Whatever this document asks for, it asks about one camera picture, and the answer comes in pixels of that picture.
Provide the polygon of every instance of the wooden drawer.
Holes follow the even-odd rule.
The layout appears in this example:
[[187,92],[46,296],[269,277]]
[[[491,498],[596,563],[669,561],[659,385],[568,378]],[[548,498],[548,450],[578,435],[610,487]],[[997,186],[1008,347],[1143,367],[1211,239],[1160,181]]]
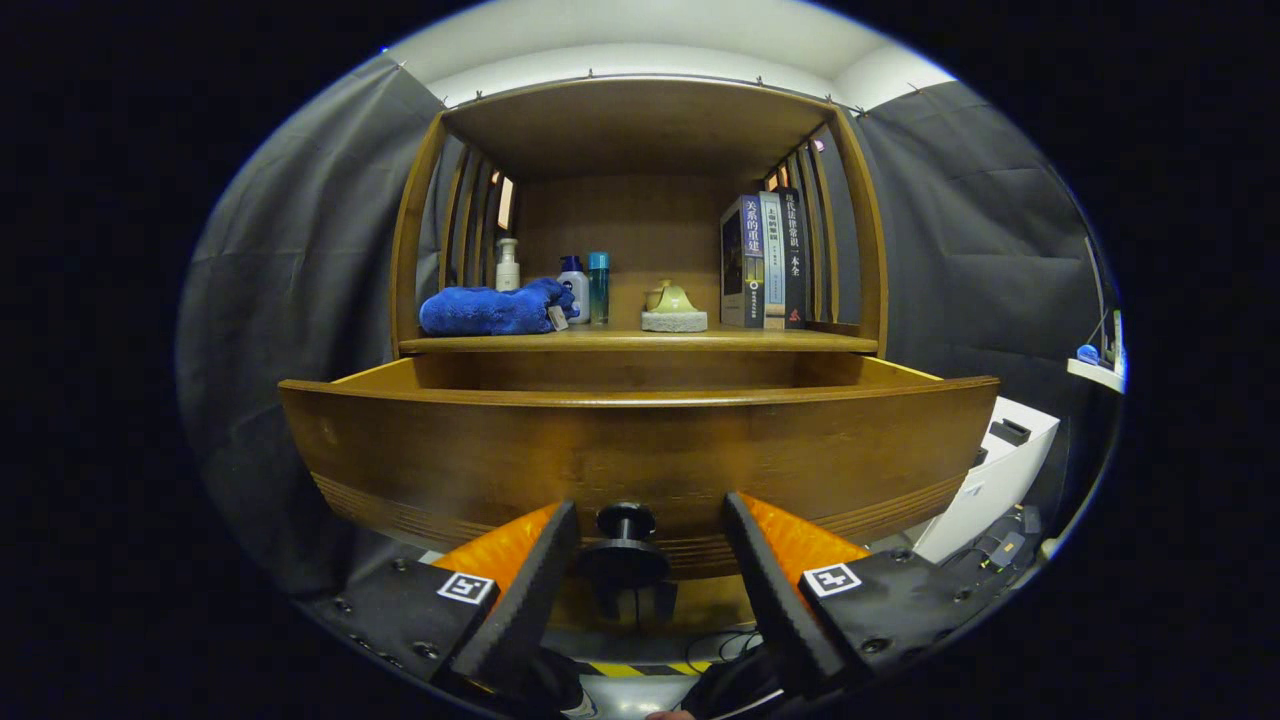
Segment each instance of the wooden drawer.
[[590,542],[636,501],[689,579],[736,573],[730,489],[855,542],[943,511],[998,384],[845,352],[433,352],[280,393],[344,518],[447,551],[562,498]]

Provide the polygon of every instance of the blue microfiber towel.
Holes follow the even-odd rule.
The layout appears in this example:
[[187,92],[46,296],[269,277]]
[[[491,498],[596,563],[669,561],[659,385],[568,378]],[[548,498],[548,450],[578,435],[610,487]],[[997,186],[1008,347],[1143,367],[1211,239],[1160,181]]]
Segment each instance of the blue microfiber towel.
[[576,318],[572,302],[573,293],[552,278],[538,278],[506,292],[447,287],[422,304],[417,320],[433,337],[549,333],[547,307],[559,305],[564,318]]

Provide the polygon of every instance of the yellow black tape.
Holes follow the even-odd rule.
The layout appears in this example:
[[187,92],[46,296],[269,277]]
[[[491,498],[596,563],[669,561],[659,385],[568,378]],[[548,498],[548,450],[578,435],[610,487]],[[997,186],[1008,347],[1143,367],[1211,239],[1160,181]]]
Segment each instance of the yellow black tape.
[[614,662],[579,662],[580,675],[603,675],[605,678],[644,678],[650,675],[701,675],[710,662],[673,662],[669,665],[620,665]]

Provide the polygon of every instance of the yellow teapot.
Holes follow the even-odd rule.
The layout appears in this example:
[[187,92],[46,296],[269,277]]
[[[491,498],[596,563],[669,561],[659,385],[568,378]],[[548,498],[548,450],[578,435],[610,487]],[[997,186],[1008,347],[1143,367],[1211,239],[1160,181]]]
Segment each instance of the yellow teapot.
[[694,307],[685,295],[685,288],[671,284],[669,279],[663,279],[658,287],[645,291],[644,309],[649,313],[698,313],[698,307]]

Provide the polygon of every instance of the orange gripper pad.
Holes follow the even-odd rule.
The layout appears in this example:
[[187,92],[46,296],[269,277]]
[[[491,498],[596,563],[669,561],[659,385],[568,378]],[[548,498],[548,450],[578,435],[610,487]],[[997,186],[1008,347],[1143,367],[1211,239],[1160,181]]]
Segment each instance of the orange gripper pad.
[[[506,525],[494,528],[476,539],[453,548],[433,565],[454,573],[492,578],[498,582],[499,592],[507,592],[557,507],[559,507],[558,502],[521,515]],[[499,594],[493,606],[498,607],[497,601],[500,600]]]
[[805,570],[827,568],[840,562],[852,562],[870,556],[870,552],[845,538],[814,525],[804,518],[797,518],[768,502],[739,492],[746,509],[755,518],[755,524],[764,533],[773,556],[782,568],[782,574],[791,583],[800,600],[808,605],[800,593],[800,577]]

